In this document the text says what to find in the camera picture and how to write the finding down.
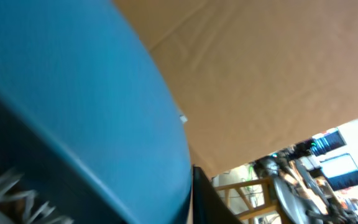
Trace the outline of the grey dishwasher rack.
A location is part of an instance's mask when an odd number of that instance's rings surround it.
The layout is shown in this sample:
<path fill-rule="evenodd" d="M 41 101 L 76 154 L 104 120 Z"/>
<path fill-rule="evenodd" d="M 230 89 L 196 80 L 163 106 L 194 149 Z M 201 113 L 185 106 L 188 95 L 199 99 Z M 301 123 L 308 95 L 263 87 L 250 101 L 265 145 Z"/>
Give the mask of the grey dishwasher rack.
<path fill-rule="evenodd" d="M 22 174 L 0 169 L 0 224 L 73 224 L 34 189 L 21 186 Z"/>

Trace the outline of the dark blue plate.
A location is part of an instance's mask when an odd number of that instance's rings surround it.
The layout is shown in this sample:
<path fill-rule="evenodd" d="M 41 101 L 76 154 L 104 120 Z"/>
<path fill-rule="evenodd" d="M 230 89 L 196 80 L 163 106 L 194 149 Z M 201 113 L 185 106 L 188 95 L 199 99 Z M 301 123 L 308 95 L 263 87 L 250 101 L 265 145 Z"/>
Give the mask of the dark blue plate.
<path fill-rule="evenodd" d="M 0 169 L 74 223 L 186 223 L 167 84 L 111 1 L 0 0 Z"/>

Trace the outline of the background computer monitor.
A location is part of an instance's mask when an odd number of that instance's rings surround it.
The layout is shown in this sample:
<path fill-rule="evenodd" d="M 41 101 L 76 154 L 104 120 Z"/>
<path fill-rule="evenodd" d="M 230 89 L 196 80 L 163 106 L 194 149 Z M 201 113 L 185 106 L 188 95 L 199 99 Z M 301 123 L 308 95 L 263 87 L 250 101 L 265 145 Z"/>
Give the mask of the background computer monitor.
<path fill-rule="evenodd" d="M 349 153 L 321 161 L 321 171 L 334 191 L 358 185 L 358 166 Z"/>

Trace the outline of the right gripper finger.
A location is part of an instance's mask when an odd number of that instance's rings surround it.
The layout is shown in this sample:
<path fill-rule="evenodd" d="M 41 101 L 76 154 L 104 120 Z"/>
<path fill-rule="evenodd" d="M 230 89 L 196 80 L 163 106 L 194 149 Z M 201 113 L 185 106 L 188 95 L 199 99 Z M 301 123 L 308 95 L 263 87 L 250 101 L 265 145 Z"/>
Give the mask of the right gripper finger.
<path fill-rule="evenodd" d="M 193 223 L 242 224 L 227 208 L 203 169 L 193 167 Z"/>

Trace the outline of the wooden chair frame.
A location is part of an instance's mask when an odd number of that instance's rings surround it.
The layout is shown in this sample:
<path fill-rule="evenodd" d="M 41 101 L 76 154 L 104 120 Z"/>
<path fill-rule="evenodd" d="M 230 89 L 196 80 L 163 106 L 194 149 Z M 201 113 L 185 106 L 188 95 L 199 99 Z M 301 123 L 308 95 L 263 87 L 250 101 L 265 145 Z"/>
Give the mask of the wooden chair frame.
<path fill-rule="evenodd" d="M 225 206 L 245 223 L 284 223 L 289 218 L 273 190 L 270 177 L 216 187 Z"/>

